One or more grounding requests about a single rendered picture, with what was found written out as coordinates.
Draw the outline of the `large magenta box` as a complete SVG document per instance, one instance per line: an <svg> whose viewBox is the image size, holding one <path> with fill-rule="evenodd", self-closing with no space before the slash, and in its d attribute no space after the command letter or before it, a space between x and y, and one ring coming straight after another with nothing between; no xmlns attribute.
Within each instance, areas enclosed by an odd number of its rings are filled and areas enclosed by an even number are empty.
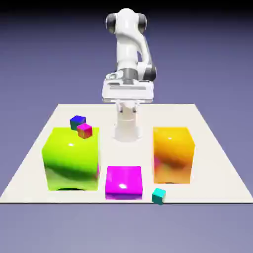
<svg viewBox="0 0 253 253"><path fill-rule="evenodd" d="M105 198L140 200L143 194L141 166L108 166Z"/></svg>

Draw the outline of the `large green box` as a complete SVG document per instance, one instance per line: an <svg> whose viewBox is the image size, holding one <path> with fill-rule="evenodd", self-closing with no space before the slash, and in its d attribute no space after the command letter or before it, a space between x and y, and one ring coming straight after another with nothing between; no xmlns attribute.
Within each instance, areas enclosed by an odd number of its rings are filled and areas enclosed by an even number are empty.
<svg viewBox="0 0 253 253"><path fill-rule="evenodd" d="M99 128L83 139L69 127L55 127L42 148L48 189L96 191L99 178Z"/></svg>

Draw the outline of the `large orange box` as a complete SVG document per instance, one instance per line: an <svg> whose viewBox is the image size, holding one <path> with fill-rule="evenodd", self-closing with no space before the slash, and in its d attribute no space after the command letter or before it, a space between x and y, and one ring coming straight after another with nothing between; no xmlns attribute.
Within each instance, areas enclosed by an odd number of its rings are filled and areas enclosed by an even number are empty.
<svg viewBox="0 0 253 253"><path fill-rule="evenodd" d="M190 183L195 143L186 127L154 127L154 182Z"/></svg>

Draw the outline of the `small teal cube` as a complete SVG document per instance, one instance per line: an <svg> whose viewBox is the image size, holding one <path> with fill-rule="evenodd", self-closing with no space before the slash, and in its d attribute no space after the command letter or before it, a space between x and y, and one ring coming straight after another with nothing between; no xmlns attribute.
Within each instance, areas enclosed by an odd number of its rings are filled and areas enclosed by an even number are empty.
<svg viewBox="0 0 253 253"><path fill-rule="evenodd" d="M156 188L152 193L152 202L158 205L164 203L164 198L166 196L166 190L161 188Z"/></svg>

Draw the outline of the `small pink cube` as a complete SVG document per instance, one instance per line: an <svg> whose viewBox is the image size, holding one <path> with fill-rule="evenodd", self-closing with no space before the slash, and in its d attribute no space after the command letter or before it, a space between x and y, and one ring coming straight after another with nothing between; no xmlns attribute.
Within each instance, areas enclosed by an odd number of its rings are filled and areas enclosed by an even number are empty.
<svg viewBox="0 0 253 253"><path fill-rule="evenodd" d="M83 123L77 126L78 136L83 139L87 139L92 136L92 126L87 123Z"/></svg>

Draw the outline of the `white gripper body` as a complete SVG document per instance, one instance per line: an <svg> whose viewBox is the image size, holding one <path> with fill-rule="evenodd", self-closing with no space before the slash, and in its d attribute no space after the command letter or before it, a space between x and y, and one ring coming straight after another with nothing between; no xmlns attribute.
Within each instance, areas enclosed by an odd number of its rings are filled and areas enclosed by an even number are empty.
<svg viewBox="0 0 253 253"><path fill-rule="evenodd" d="M102 88L104 102L134 100L151 103L154 98L154 83L133 80L133 84L123 84L123 80L105 80Z"/></svg>

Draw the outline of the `small blue cube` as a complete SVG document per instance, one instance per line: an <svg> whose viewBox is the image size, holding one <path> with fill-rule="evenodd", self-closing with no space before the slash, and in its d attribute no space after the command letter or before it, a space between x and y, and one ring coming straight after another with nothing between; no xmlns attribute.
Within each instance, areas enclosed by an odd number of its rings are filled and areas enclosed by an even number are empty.
<svg viewBox="0 0 253 253"><path fill-rule="evenodd" d="M77 130L77 126L86 123L86 117L75 115L70 119L71 130Z"/></svg>

